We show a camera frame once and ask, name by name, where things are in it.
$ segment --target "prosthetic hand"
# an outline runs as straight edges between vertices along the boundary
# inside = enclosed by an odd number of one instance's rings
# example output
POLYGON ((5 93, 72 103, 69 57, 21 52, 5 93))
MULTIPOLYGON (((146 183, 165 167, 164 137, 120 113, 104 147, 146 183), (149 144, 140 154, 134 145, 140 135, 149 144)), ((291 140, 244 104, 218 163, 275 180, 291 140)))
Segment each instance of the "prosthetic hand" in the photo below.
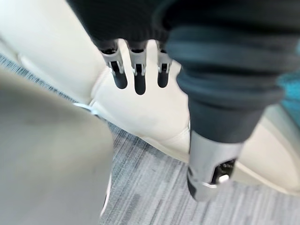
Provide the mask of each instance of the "prosthetic hand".
POLYGON ((128 43, 135 90, 146 91, 147 40, 158 41, 158 85, 171 59, 188 94, 191 118, 188 187, 208 200, 231 178, 243 143, 264 109, 280 101, 280 74, 300 65, 300 2, 295 0, 68 0, 112 69, 127 85, 117 38, 128 43))

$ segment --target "blurry object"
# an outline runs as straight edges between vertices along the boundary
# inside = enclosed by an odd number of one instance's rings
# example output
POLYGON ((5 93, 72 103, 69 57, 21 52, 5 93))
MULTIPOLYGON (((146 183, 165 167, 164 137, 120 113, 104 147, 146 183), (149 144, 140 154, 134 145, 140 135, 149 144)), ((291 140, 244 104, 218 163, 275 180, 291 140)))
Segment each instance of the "blurry object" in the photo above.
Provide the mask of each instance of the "blurry object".
POLYGON ((109 197, 108 126, 3 69, 0 90, 0 224, 97 224, 109 197))

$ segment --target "seat cushion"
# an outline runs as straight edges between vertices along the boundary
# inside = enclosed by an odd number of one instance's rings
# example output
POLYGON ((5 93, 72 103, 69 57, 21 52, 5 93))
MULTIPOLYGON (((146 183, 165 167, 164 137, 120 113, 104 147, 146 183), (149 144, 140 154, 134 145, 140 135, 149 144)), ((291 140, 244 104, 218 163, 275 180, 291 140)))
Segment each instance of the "seat cushion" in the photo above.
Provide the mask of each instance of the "seat cushion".
POLYGON ((64 0, 0 1, 0 35, 26 69, 71 98, 90 103, 105 63, 64 0))

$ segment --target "gray fabric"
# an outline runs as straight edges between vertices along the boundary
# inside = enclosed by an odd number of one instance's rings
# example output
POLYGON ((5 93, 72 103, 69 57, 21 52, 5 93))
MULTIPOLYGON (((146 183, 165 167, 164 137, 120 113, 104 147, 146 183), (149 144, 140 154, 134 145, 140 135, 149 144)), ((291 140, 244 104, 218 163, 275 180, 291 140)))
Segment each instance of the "gray fabric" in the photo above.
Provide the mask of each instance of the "gray fabric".
MULTIPOLYGON (((0 64, 52 90, 0 56, 0 64)), ((300 198, 265 186, 232 183, 209 203, 196 203, 187 165, 110 124, 114 135, 112 189, 100 225, 297 225, 300 198)))

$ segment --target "beige leather seat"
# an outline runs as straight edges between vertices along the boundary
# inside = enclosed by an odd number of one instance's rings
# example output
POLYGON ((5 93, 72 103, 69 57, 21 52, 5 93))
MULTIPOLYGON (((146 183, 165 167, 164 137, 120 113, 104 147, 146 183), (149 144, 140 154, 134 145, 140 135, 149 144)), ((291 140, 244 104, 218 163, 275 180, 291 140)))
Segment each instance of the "beige leather seat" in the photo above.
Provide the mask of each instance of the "beige leather seat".
MULTIPOLYGON (((0 39, 0 53, 160 151, 188 161, 187 96, 175 81, 180 65, 173 63, 168 86, 159 88, 154 41, 148 44, 147 90, 139 96, 124 42, 128 87, 119 90, 64 0, 0 0, 0 39)), ((247 142, 234 178, 298 195, 299 161, 299 130, 280 106, 273 106, 247 142)))

